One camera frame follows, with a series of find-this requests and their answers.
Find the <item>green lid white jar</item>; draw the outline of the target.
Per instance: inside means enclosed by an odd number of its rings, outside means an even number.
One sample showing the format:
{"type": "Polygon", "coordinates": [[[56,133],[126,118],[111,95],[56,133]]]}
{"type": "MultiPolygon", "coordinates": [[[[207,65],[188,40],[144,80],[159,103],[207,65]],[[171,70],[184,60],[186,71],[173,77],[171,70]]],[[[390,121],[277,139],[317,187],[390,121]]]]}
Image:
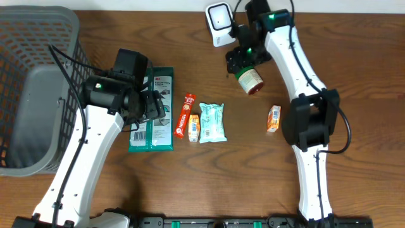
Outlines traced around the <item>green lid white jar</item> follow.
{"type": "Polygon", "coordinates": [[[235,78],[248,95],[258,92],[264,86],[262,78],[253,66],[243,68],[239,73],[235,74],[235,78]]]}

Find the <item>green 3M package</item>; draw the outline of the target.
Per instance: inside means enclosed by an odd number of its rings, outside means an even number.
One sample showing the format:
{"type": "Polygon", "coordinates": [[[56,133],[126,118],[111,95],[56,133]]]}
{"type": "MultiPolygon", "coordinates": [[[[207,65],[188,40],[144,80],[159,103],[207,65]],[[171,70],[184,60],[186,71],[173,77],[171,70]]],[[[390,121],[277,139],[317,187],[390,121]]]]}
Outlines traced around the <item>green 3M package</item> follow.
{"type": "Polygon", "coordinates": [[[130,132],[129,153],[173,150],[173,67],[154,67],[147,70],[144,83],[149,86],[143,91],[158,91],[163,102],[165,116],[139,125],[130,132]]]}

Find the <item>red Nescafe stick sachet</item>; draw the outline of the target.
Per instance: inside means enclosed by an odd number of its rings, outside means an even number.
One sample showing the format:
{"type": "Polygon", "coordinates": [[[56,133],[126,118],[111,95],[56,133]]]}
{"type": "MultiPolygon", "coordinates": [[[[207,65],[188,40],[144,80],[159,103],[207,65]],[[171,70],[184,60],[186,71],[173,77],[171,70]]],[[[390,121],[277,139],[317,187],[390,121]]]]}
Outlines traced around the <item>red Nescafe stick sachet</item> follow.
{"type": "Polygon", "coordinates": [[[195,100],[196,100],[195,94],[191,93],[186,94],[184,103],[182,105],[182,110],[178,118],[178,123],[173,133],[174,136],[178,137],[179,139],[184,138],[185,128],[189,120],[190,112],[195,100]]]}

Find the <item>orange tissue pack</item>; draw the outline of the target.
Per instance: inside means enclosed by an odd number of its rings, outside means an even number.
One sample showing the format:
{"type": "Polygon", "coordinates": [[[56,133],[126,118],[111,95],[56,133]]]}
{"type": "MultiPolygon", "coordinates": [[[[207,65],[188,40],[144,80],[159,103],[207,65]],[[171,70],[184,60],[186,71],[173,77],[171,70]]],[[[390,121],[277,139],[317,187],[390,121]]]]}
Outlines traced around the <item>orange tissue pack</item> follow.
{"type": "Polygon", "coordinates": [[[188,126],[189,141],[198,142],[201,131],[199,115],[190,115],[188,126]]]}
{"type": "Polygon", "coordinates": [[[281,106],[273,105],[271,107],[266,124],[268,132],[276,132],[278,130],[280,124],[280,112],[281,106]]]}

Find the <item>light blue tissue pack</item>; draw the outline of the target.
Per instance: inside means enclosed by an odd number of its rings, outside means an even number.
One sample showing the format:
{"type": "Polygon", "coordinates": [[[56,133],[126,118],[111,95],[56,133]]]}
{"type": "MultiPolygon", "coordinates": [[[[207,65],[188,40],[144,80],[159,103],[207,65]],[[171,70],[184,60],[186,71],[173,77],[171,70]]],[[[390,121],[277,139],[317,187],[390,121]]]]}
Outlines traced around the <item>light blue tissue pack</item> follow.
{"type": "Polygon", "coordinates": [[[200,103],[199,107],[201,109],[199,142],[202,144],[227,141],[223,126],[224,104],[200,103]]]}

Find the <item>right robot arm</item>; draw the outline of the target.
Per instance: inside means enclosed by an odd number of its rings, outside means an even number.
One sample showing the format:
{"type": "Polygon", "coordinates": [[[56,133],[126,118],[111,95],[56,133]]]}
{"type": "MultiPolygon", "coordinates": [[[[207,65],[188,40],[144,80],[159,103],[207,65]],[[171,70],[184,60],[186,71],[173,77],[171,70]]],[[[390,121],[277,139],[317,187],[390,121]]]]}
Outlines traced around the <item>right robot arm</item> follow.
{"type": "Polygon", "coordinates": [[[307,224],[332,216],[328,200],[326,157],[341,110],[337,90],[317,77],[299,42],[294,14],[270,10],[255,1],[245,7],[248,24],[231,25],[239,46],[225,58],[227,70],[240,80],[254,67],[273,60],[283,78],[290,107],[281,121],[282,133],[294,150],[300,185],[299,213],[307,224]]]}

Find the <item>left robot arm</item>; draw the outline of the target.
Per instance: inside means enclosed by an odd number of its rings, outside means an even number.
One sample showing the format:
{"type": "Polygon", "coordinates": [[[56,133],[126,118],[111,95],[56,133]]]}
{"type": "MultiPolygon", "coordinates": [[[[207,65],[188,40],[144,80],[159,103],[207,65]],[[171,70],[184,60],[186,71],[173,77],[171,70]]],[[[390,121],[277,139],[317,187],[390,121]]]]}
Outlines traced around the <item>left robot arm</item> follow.
{"type": "Polygon", "coordinates": [[[90,217],[94,190],[107,154],[127,125],[165,116],[163,101],[148,84],[90,76],[82,83],[74,131],[56,175],[30,218],[13,227],[131,227],[119,208],[90,217]]]}

